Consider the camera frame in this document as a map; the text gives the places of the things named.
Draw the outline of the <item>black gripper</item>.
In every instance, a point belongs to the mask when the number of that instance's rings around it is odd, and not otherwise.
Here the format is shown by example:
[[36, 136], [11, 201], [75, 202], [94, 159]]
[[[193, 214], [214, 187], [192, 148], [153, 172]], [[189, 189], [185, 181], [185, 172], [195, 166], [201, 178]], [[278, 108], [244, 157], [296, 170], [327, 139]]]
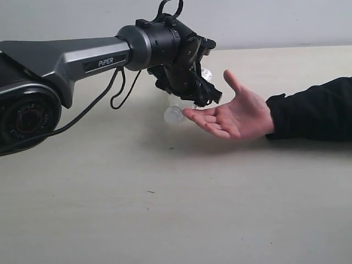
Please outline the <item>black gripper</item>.
[[198, 107], [219, 104], [222, 98], [222, 92], [202, 77], [200, 62], [195, 62], [190, 68], [158, 65], [148, 68], [147, 72], [156, 78], [157, 88], [184, 101], [191, 101]]

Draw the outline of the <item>black sleeved forearm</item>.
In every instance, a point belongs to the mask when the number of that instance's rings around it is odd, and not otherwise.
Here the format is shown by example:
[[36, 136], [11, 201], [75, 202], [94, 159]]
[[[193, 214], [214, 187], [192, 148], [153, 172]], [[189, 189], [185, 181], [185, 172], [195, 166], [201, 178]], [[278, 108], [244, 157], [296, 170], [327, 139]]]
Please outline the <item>black sleeved forearm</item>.
[[339, 77], [266, 101], [273, 120], [269, 140], [351, 142], [351, 77]]

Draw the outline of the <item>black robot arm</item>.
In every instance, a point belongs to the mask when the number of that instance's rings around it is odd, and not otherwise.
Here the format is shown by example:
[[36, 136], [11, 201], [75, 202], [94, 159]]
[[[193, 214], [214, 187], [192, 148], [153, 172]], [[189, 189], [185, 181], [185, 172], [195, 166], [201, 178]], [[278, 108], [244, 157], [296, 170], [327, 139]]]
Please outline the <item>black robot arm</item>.
[[139, 19], [116, 36], [55, 41], [1, 42], [1, 155], [30, 149], [58, 128], [62, 108], [73, 103], [77, 81], [109, 70], [147, 70], [156, 86], [199, 107], [222, 93], [201, 73], [216, 43], [163, 15]]

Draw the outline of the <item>person's open hand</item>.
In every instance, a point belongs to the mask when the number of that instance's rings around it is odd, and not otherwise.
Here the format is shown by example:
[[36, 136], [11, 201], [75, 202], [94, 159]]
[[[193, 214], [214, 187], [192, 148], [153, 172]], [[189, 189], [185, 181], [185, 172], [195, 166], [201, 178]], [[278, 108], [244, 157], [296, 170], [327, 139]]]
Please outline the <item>person's open hand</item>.
[[214, 108], [186, 108], [183, 115], [220, 139], [253, 140], [273, 133], [274, 121], [266, 101], [241, 84], [230, 70], [225, 70], [223, 77], [235, 92], [231, 101]]

